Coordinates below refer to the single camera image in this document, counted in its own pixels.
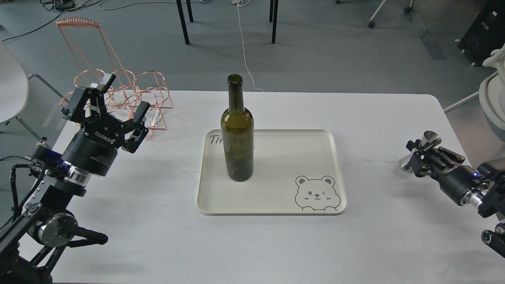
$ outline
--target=bottle mouth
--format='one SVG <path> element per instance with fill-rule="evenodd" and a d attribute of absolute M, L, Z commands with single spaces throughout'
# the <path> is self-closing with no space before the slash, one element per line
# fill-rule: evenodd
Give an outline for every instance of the bottle mouth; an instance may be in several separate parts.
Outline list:
<path fill-rule="evenodd" d="M 243 83 L 242 76 L 238 74 L 231 74 L 228 76 L 228 85 L 229 86 L 241 86 Z"/>

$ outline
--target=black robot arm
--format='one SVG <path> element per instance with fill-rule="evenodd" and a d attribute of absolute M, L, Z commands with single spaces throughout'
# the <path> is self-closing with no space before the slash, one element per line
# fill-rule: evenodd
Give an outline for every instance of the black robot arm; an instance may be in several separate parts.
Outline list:
<path fill-rule="evenodd" d="M 441 138 L 426 131 L 422 139 L 409 141 L 411 153 L 400 159 L 400 168 L 417 177 L 430 176 L 456 204 L 471 204 L 483 218 L 493 214 L 503 220 L 505 215 L 505 158 L 481 164 L 477 170 L 463 165 L 465 157 L 443 147 L 435 147 Z M 505 224 L 494 231 L 485 230 L 482 241 L 505 257 Z"/>
<path fill-rule="evenodd" d="M 149 103 L 141 102 L 133 117 L 124 122 L 107 113 L 104 97 L 114 78 L 106 74 L 98 84 L 77 87 L 68 105 L 62 108 L 65 119 L 81 126 L 63 154 L 52 151 L 45 140 L 37 144 L 30 157 L 32 163 L 26 166 L 38 176 L 37 181 L 43 178 L 44 183 L 34 186 L 20 204 L 15 200 L 13 217 L 0 229 L 0 283 L 50 284 L 51 271 L 66 247 L 107 242 L 105 234 L 80 227 L 66 208 L 74 196 L 84 196 L 93 174 L 106 175 L 119 147 L 134 153 L 148 133 L 144 120 Z M 11 187 L 13 195 L 17 195 L 15 172 L 13 176 Z M 25 203 L 26 210 L 20 214 Z M 18 241 L 25 234 L 43 245 L 30 261 L 20 257 L 18 251 Z M 72 240 L 75 236 L 82 239 Z M 48 255 L 46 264 L 41 266 Z"/>

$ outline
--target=gray floor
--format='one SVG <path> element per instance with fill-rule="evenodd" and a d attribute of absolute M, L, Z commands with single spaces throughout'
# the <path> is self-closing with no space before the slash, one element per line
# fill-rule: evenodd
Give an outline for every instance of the gray floor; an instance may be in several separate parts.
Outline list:
<path fill-rule="evenodd" d="M 376 27 L 370 29 L 368 21 L 380 2 L 281 1 L 277 42 L 271 44 L 269 1 L 251 0 L 240 8 L 240 21 L 247 66 L 256 88 L 428 93 L 447 107 L 477 91 L 480 82 L 494 72 L 471 67 L 472 60 L 461 54 L 455 42 L 486 0 L 418 1 L 410 14 L 403 11 L 410 1 L 388 1 L 377 16 Z M 35 0 L 0 3 L 1 39 L 33 30 L 57 15 Z M 107 0 L 102 8 L 131 3 L 135 1 Z M 137 74 L 160 71 L 167 77 L 169 89 L 226 90 L 227 75 L 239 73 L 244 77 L 244 90 L 254 90 L 244 67 L 237 7 L 230 1 L 210 0 L 194 3 L 192 8 L 195 22 L 187 23 L 190 45 L 184 44 L 175 4 L 134 5 L 114 11 L 94 5 L 64 13 L 59 19 L 80 16 L 100 23 L 127 69 Z M 72 36 L 79 39 L 87 57 L 95 59 L 94 67 L 107 70 L 107 61 L 99 56 L 105 50 L 97 31 L 75 32 Z M 27 74 L 41 75 L 62 93 L 73 90 L 79 71 L 56 23 L 5 44 Z M 20 116 L 53 144 L 62 127 L 59 98 L 36 79 L 30 81 L 30 88 L 28 105 Z M 452 111 L 448 118 L 472 165 L 505 156 L 503 143 L 484 121 L 478 100 Z M 0 131 L 0 158 L 32 153 L 36 140 L 16 120 L 0 125 Z M 15 162 L 21 161 L 0 162 L 0 221 L 10 215 L 8 177 Z M 20 194 L 32 182 L 18 172 Z"/>

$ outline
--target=chair leg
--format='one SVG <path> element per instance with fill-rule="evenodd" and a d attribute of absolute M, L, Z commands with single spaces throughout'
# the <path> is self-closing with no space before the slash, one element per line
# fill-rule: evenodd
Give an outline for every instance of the chair leg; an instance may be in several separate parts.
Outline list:
<path fill-rule="evenodd" d="M 444 112 L 444 113 L 448 113 L 448 112 L 450 112 L 451 110 L 456 109 L 456 108 L 458 108 L 458 107 L 460 107 L 460 106 L 462 106 L 462 105 L 466 104 L 467 102 L 469 102 L 469 101 L 471 101 L 471 100 L 475 99 L 475 98 L 476 98 L 476 97 L 478 97 L 478 96 L 479 96 L 479 91 L 477 91 L 477 92 L 475 92 L 475 93 L 473 93 L 473 94 L 469 95 L 468 97 L 466 97 L 466 98 L 464 98 L 464 99 L 462 99 L 462 100 L 460 100 L 460 101 L 458 101 L 458 102 L 456 102 L 456 103 L 454 103 L 454 104 L 452 104 L 452 105 L 450 105 L 450 106 L 446 107 L 445 109 L 443 109 L 443 112 Z"/>
<path fill-rule="evenodd" d="M 188 30 L 186 29 L 186 20 L 184 19 L 184 11 L 182 10 L 181 0 L 176 0 L 177 10 L 179 10 L 179 18 L 181 19 L 182 33 L 184 34 L 184 42 L 189 44 Z"/>
<path fill-rule="evenodd" d="M 268 21 L 271 23 L 273 22 L 273 13 L 274 13 L 274 0 L 270 0 L 270 11 L 269 11 L 269 19 Z"/>
<path fill-rule="evenodd" d="M 42 81 L 42 83 L 44 83 L 46 86 L 48 86 L 48 88 L 50 88 L 53 92 L 55 92 L 60 98 L 62 98 L 62 99 L 65 98 L 64 95 L 62 95 L 60 92 L 58 92 L 58 90 L 56 90 L 53 86 L 51 86 L 51 84 L 49 84 L 44 78 L 42 78 L 38 74 L 31 74 L 30 76 L 28 76 L 28 80 L 30 80 L 33 77 L 36 77 L 37 79 L 39 79 L 40 81 Z"/>
<path fill-rule="evenodd" d="M 382 8 L 382 5 L 384 5 L 384 3 L 386 3 L 386 0 L 382 0 L 381 4 L 379 5 L 379 8 L 377 8 L 377 10 L 375 10 L 375 13 L 372 15 L 372 17 L 370 18 L 370 22 L 368 23 L 368 27 L 369 28 L 373 28 L 375 27 L 375 16 L 377 15 L 377 13 L 379 12 L 379 10 Z"/>
<path fill-rule="evenodd" d="M 279 8 L 279 0 L 274 0 L 274 24 L 272 28 L 272 43 L 275 43 L 275 37 L 277 35 L 277 10 Z"/>
<path fill-rule="evenodd" d="M 411 0 L 411 3 L 408 7 L 405 7 L 405 13 L 409 13 L 412 11 L 412 6 L 414 5 L 414 0 Z"/>
<path fill-rule="evenodd" d="M 191 9 L 191 1 L 187 0 L 186 5 L 188 8 L 189 21 L 192 23 L 193 22 L 193 10 Z"/>
<path fill-rule="evenodd" d="M 35 132 L 28 124 L 26 124 L 26 122 L 21 119 L 21 117 L 16 116 L 16 119 L 26 128 L 26 130 L 28 130 L 33 135 L 33 137 L 37 138 L 39 141 L 42 140 L 42 137 L 38 135 L 37 132 Z"/>

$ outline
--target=white chair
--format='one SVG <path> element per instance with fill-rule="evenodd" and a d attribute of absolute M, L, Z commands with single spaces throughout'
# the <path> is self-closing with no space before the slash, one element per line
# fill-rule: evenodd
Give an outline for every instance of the white chair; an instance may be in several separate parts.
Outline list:
<path fill-rule="evenodd" d="M 493 67 L 497 71 L 482 81 L 477 92 L 445 108 L 444 112 L 448 113 L 478 96 L 489 126 L 496 136 L 505 141 L 505 45 L 493 50 L 482 66 Z"/>
<path fill-rule="evenodd" d="M 16 58 L 0 42 L 0 123 L 18 115 L 28 100 L 28 78 Z"/>

